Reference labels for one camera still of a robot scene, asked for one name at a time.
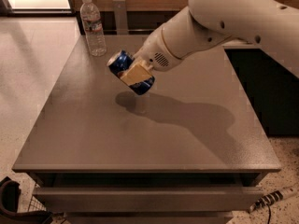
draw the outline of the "black cable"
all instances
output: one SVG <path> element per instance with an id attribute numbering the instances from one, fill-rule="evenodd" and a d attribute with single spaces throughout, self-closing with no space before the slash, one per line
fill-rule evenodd
<path id="1" fill-rule="evenodd" d="M 270 208 L 269 204 L 267 205 L 267 207 L 268 207 L 268 210 L 269 210 L 269 218 L 268 218 L 267 224 L 270 224 L 270 220 L 271 220 L 271 208 Z"/>
<path id="2" fill-rule="evenodd" d="M 63 223 L 65 223 L 66 222 L 66 219 L 64 219 L 64 221 L 63 222 L 61 222 L 60 224 L 63 224 Z"/>

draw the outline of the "speckled floor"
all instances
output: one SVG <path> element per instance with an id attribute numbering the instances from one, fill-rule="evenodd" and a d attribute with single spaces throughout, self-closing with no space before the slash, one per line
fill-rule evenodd
<path id="1" fill-rule="evenodd" d="M 11 167 L 79 37 L 75 18 L 0 18 L 0 180 L 21 184 L 19 211 L 27 211 L 35 183 Z M 270 137 L 283 168 L 259 185 L 264 193 L 299 188 L 299 137 Z M 270 223 L 299 223 L 299 195 L 275 203 Z M 266 224 L 268 210 L 234 212 L 229 224 Z"/>

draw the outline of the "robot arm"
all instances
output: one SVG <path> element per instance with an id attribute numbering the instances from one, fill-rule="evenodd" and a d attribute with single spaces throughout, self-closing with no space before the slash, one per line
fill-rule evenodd
<path id="1" fill-rule="evenodd" d="M 167 71 L 196 51 L 235 38 L 254 44 L 299 77 L 298 9 L 274 0 L 189 0 L 148 37 L 134 56 L 142 65 L 130 66 L 125 78 L 137 84 L 142 76 L 150 77 L 152 68 Z"/>

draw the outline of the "aluminum can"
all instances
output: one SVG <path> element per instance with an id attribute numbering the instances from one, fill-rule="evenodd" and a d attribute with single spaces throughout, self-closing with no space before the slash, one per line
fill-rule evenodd
<path id="1" fill-rule="evenodd" d="M 107 66 L 117 78 L 121 78 L 121 74 L 130 68 L 134 60 L 135 58 L 132 55 L 127 53 L 125 50 L 121 50 L 110 58 Z M 154 81 L 155 77 L 151 76 L 146 80 L 130 85 L 129 88 L 136 94 L 142 95 L 152 87 Z"/>

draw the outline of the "plastic bottle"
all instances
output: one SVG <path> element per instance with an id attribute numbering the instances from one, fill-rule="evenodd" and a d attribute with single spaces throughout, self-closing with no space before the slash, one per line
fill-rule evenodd
<path id="1" fill-rule="evenodd" d="M 100 11 L 93 0 L 82 0 L 80 9 L 87 44 L 93 56 L 102 56 L 107 51 Z"/>

